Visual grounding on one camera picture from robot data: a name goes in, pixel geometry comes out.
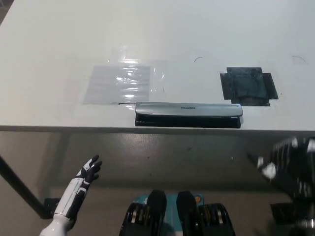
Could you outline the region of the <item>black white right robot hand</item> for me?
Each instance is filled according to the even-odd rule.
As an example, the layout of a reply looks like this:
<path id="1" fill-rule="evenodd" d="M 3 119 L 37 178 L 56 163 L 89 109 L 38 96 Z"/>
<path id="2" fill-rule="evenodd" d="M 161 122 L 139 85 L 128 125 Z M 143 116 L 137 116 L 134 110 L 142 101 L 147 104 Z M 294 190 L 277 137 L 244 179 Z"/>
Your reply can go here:
<path id="1" fill-rule="evenodd" d="M 269 157 L 247 154 L 271 184 L 293 199 L 315 198 L 315 138 L 288 138 L 274 144 Z"/>

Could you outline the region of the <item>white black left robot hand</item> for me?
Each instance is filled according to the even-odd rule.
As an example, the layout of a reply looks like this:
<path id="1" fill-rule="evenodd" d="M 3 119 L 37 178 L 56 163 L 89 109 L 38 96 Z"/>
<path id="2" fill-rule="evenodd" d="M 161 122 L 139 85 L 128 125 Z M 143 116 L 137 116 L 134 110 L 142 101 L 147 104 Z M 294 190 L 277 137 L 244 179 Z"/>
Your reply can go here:
<path id="1" fill-rule="evenodd" d="M 75 178 L 70 181 L 54 214 L 60 214 L 69 219 L 72 224 L 75 223 L 91 183 L 99 177 L 98 172 L 102 161 L 98 161 L 98 159 L 99 155 L 89 159 Z"/>

